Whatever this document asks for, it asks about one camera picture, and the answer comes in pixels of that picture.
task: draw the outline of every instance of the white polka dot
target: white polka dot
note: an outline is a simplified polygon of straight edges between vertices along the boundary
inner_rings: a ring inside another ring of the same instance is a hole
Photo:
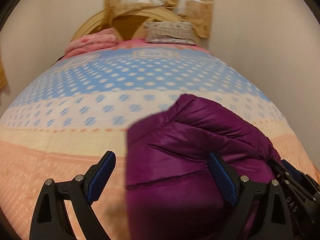
[[[111,87],[113,87],[115,84],[113,84],[113,83],[108,83],[108,84],[106,84],[104,87],[105,88],[111,88]]]

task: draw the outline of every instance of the polka dot bed sheet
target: polka dot bed sheet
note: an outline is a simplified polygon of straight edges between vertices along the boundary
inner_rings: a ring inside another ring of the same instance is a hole
[[[199,47],[127,42],[57,62],[0,119],[0,206],[20,237],[28,239],[47,178],[70,180],[112,150],[116,168],[92,208],[112,239],[130,239],[126,131],[137,120],[168,109],[184,93],[238,114],[268,136],[282,158],[318,179],[284,116],[234,69]],[[70,203],[67,209],[77,239],[84,239]]]

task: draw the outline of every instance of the striped pillow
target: striped pillow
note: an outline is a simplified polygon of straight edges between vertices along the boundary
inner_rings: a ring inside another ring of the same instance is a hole
[[[196,45],[193,24],[189,22],[144,23],[148,43]]]

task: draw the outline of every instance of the bed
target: bed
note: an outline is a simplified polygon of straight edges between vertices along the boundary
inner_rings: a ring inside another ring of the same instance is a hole
[[[73,40],[98,31],[103,13]],[[55,63],[34,80],[0,119],[0,206],[13,229],[28,239],[40,189],[84,174],[101,156],[116,153],[116,168],[92,207],[112,239],[130,239],[125,207],[126,131],[137,120],[168,109],[179,95],[214,100],[258,127],[282,158],[320,180],[300,141],[277,107],[253,84],[198,46],[149,44],[143,22],[182,19],[164,8],[117,18],[117,46]],[[71,203],[77,239],[84,239]]]

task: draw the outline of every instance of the blue gripper pad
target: blue gripper pad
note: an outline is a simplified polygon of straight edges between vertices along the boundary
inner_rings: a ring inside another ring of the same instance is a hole
[[[116,155],[108,151],[98,164],[92,165],[85,174],[84,192],[89,205],[97,201],[116,166]]]
[[[208,167],[224,199],[235,206],[238,201],[236,185],[213,153],[208,156]]]
[[[302,180],[300,172],[286,160],[281,160],[282,165],[289,171],[291,176],[298,182]]]

